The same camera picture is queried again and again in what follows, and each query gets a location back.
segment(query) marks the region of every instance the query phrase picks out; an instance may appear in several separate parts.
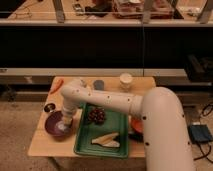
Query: glass cabinet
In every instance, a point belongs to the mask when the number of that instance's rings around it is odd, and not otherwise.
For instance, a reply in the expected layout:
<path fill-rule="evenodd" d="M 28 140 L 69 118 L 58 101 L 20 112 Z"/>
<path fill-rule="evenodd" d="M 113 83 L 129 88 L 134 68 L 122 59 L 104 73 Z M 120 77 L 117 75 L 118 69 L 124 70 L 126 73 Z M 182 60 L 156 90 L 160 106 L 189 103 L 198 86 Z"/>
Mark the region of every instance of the glass cabinet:
<path fill-rule="evenodd" d="M 185 75 L 189 55 L 213 57 L 212 8 L 211 0 L 1 0 L 1 74 Z"/>

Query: red object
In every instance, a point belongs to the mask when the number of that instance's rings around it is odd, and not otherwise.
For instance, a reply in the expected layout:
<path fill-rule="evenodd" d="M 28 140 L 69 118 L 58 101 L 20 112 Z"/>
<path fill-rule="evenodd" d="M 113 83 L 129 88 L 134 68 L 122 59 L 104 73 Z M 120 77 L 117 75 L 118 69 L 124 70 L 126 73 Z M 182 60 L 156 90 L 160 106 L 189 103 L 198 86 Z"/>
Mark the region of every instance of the red object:
<path fill-rule="evenodd" d="M 137 133 L 143 133 L 143 123 L 141 119 L 131 118 L 131 127 Z"/>
<path fill-rule="evenodd" d="M 56 91 L 58 91 L 58 89 L 63 85 L 64 80 L 62 78 L 60 78 L 55 84 L 53 84 L 54 86 L 50 89 L 50 94 L 55 93 Z"/>

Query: floor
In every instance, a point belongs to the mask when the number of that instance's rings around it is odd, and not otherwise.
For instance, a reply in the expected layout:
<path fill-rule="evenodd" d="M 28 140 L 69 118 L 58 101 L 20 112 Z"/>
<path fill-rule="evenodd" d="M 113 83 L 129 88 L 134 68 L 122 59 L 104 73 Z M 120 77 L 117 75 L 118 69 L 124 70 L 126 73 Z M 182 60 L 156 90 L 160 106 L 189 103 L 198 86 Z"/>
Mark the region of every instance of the floor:
<path fill-rule="evenodd" d="M 0 171 L 55 171 L 55 168 L 43 157 L 29 157 L 27 151 L 36 128 L 45 96 L 26 96 L 8 101 L 5 96 L 0 101 Z M 213 132 L 213 115 L 203 119 Z M 193 146 L 194 157 L 200 151 Z M 62 170 L 145 170 L 139 159 L 70 159 L 56 158 Z M 206 159 L 195 162 L 197 171 L 212 171 L 213 164 Z"/>

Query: green tray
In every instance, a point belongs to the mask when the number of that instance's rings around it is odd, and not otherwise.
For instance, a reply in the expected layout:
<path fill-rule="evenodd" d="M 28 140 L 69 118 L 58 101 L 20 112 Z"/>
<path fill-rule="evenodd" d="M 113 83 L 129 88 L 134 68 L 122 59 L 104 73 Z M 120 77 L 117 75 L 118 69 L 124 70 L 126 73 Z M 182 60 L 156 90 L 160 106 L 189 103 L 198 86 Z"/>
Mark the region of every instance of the green tray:
<path fill-rule="evenodd" d="M 105 109 L 106 120 L 102 125 L 88 124 L 87 115 L 94 105 L 86 103 L 79 124 L 74 151 L 81 155 L 94 155 L 105 157 L 126 158 L 129 152 L 128 143 L 128 116 Z M 91 144 L 92 139 L 112 132 L 118 132 L 116 140 L 120 143 L 119 148 L 103 147 Z"/>

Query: purple bowl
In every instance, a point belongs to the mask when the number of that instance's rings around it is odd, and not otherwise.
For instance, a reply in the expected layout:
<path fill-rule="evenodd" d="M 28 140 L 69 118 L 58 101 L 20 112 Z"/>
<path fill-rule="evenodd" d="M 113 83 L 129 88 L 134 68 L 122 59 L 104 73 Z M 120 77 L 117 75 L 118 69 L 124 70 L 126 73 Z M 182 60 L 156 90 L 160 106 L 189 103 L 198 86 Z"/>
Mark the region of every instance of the purple bowl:
<path fill-rule="evenodd" d="M 47 131 L 48 134 L 59 137 L 64 136 L 70 132 L 69 130 L 72 124 L 66 131 L 62 131 L 58 128 L 58 123 L 61 122 L 62 116 L 63 115 L 61 111 L 55 111 L 47 118 L 45 122 L 45 130 Z"/>

